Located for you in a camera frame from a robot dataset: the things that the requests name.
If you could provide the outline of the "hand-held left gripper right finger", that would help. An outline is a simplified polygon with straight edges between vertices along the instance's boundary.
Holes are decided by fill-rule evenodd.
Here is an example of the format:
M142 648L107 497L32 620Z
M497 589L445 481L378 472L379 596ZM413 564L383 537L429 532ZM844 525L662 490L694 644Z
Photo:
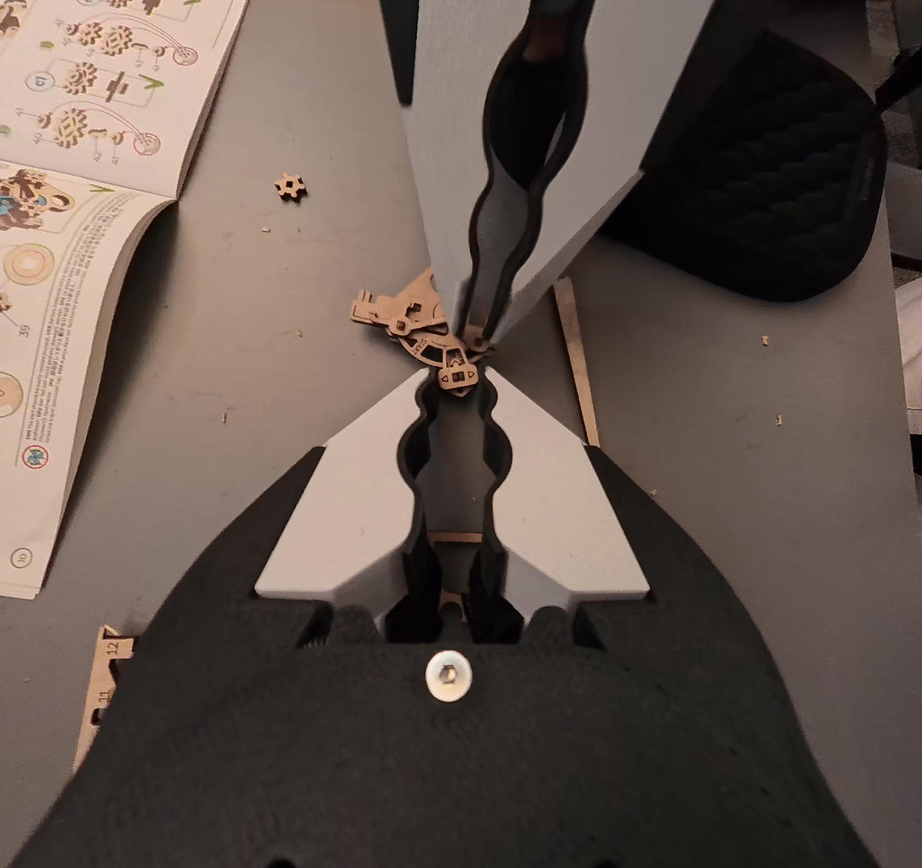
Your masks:
M650 589L593 458L604 455L494 369L479 386L483 460L493 481L467 581L475 642L513 644L534 615Z

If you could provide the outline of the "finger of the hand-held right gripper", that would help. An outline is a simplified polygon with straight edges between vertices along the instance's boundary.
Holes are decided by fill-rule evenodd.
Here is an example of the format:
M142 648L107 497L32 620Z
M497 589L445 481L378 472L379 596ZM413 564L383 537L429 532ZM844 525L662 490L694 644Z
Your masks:
M412 101L403 113L433 279L452 329L465 326L470 227L488 186L490 83L531 0L419 0Z
M567 98L524 190L496 171L478 225L478 325L498 343L639 180L716 0L585 0L563 55Z

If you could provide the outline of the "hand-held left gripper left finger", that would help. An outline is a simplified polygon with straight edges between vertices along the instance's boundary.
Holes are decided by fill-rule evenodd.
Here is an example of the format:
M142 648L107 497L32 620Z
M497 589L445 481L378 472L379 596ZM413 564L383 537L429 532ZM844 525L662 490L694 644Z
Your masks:
M440 564L417 477L439 401L435 370L422 369L326 442L259 596L361 606L394 642L438 636Z

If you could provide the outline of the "small wooden gear assembly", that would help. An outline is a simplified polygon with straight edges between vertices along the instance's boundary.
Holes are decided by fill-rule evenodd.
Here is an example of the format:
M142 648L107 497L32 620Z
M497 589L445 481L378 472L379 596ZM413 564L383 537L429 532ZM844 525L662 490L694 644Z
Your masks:
M450 331L432 269L424 270L394 296L360 291L352 301L350 318L384 330L413 359L435 370L440 388L457 398L474 390L478 362L491 348L475 326L468 326L461 335Z

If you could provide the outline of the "person's right hand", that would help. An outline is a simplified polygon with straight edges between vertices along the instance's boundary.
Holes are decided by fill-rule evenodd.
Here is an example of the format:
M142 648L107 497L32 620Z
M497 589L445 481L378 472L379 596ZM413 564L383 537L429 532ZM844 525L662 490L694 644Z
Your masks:
M564 16L538 17L529 24L523 58L529 64L543 64L560 56L568 31Z

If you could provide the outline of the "black quilted pad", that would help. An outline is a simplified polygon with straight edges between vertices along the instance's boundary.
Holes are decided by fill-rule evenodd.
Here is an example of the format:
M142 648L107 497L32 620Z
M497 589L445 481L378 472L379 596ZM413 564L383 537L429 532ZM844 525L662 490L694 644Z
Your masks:
M801 302L864 258L886 161L870 95L765 32L598 233L733 293Z

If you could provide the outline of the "thin wooden stick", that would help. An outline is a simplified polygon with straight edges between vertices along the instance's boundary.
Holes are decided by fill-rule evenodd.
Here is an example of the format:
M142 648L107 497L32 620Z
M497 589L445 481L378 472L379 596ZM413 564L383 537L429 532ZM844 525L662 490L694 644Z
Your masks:
M553 290L585 440L592 447L601 447L575 292L571 279L566 276L559 278L554 283Z

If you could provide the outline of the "open instruction booklet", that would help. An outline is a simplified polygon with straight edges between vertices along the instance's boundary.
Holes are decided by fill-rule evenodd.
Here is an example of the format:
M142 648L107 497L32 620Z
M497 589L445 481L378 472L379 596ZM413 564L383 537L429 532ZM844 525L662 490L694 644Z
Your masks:
M1 592L35 599L146 229L248 0L1 0Z

